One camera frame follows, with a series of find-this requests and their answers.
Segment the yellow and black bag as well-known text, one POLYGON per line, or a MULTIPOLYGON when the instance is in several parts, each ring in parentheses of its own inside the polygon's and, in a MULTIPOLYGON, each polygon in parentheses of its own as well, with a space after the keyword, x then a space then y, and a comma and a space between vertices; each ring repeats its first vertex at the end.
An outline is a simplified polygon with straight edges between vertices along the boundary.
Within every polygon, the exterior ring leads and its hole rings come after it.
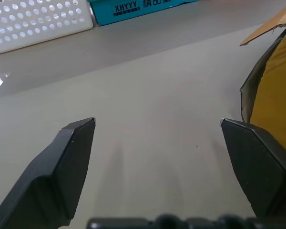
MULTIPOLYGON (((286 28, 286 6, 245 38, 245 46, 276 28, 286 28)), ((256 63, 241 88, 246 123, 268 131, 286 150, 286 30, 256 63)))

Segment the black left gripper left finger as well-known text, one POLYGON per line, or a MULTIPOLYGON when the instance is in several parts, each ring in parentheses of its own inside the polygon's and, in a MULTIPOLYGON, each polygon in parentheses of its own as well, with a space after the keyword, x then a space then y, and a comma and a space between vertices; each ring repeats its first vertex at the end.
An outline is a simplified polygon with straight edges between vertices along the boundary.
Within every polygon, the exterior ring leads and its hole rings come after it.
POLYGON ((95 118, 62 128, 0 204, 0 229, 59 229, 74 218, 86 179, 95 118))

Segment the teal printed cardboard box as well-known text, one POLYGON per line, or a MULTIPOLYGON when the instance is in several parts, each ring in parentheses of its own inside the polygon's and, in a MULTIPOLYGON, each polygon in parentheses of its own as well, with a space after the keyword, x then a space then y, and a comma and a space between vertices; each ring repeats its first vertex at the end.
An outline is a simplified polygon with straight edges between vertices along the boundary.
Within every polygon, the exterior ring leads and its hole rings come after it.
POLYGON ((198 0, 87 0, 99 25, 128 20, 198 0))

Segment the white perforated plastic basket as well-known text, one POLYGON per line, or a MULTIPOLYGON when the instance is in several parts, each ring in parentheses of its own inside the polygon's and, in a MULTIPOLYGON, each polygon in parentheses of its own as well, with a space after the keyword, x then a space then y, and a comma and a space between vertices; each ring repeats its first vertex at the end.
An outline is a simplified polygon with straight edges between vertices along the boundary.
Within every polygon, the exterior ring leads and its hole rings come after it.
POLYGON ((92 28, 87 0, 0 0, 0 54, 92 28))

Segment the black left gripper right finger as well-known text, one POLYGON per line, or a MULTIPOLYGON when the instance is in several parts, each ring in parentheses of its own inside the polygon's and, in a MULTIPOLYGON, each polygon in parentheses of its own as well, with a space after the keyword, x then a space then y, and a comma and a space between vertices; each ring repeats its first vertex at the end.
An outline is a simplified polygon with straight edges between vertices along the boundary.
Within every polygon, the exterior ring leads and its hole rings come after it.
POLYGON ((257 217, 286 217, 286 150, 266 130, 220 123, 235 176, 257 217))

